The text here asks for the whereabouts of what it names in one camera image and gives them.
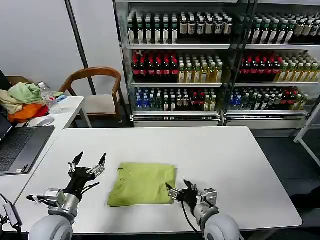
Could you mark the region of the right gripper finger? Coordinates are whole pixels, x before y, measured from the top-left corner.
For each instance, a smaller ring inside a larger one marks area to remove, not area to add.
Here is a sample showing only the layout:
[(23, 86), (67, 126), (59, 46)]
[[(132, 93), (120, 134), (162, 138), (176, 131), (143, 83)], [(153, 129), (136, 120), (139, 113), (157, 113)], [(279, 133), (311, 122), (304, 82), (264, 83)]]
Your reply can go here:
[(181, 190), (172, 187), (170, 184), (167, 182), (165, 183), (166, 188), (168, 190), (168, 195), (175, 201), (180, 201), (180, 196), (181, 196)]
[(198, 189), (195, 184), (192, 184), (186, 179), (184, 179), (183, 182), (186, 185), (186, 188), (183, 190), (184, 193), (198, 193)]

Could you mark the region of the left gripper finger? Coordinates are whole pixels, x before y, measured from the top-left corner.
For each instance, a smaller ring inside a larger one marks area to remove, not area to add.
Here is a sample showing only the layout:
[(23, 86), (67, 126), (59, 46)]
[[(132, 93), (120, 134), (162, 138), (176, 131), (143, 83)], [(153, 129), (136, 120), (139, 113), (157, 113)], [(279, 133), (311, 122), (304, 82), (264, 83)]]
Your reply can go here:
[(72, 162), (69, 162), (69, 170), (68, 170), (68, 173), (73, 173), (76, 171), (76, 167), (78, 166), (80, 160), (82, 159), (82, 156), (83, 156), (84, 152), (82, 151), (81, 153), (79, 153), (74, 159)]
[(95, 178), (97, 178), (104, 172), (105, 163), (106, 163), (106, 153), (103, 154), (98, 164), (90, 168), (89, 170), (87, 170), (86, 173), (89, 174), (90, 176), (94, 176)]

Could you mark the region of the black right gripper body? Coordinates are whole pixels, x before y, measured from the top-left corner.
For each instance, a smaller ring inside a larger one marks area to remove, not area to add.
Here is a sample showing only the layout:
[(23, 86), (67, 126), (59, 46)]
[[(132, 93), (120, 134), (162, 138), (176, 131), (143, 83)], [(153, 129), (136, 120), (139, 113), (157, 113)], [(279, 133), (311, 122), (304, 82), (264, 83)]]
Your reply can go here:
[(178, 194), (178, 201), (186, 203), (191, 210), (193, 210), (198, 202), (197, 196), (199, 191), (197, 188), (180, 189)]

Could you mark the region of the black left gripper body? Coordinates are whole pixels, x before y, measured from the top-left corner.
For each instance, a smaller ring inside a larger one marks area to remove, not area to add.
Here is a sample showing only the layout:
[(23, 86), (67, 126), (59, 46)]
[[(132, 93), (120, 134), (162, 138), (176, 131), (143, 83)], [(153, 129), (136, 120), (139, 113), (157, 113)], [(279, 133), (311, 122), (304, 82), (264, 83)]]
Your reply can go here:
[(70, 172), (69, 176), (71, 180), (67, 187), (63, 189), (63, 192), (77, 198), (82, 198), (82, 192), (84, 191), (87, 182), (96, 179), (95, 174), (88, 172), (89, 170), (90, 168), (88, 167), (76, 167), (75, 171)]

